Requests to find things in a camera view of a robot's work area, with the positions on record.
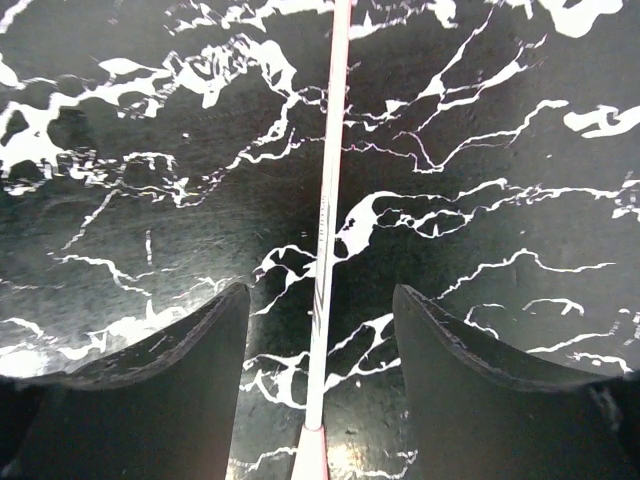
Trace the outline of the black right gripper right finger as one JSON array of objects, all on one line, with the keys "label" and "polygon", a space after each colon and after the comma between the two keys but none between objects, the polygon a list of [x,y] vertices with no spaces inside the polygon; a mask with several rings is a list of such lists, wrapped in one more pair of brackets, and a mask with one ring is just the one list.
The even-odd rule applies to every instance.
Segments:
[{"label": "black right gripper right finger", "polygon": [[425,478],[638,477],[637,374],[527,354],[404,284],[393,316]]}]

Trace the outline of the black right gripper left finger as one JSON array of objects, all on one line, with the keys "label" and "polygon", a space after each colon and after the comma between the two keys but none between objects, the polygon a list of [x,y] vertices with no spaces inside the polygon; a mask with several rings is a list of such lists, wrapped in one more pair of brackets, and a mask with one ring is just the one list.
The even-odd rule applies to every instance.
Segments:
[{"label": "black right gripper left finger", "polygon": [[79,369],[1,380],[5,479],[221,479],[250,310],[234,283]]}]

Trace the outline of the pink racket white grip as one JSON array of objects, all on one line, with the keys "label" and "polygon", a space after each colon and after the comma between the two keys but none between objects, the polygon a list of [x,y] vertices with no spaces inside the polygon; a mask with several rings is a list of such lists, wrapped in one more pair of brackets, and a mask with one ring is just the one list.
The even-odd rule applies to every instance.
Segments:
[{"label": "pink racket white grip", "polygon": [[337,1],[333,15],[325,145],[318,223],[305,419],[293,463],[293,480],[327,479],[323,426],[327,346],[344,124],[352,3]]}]

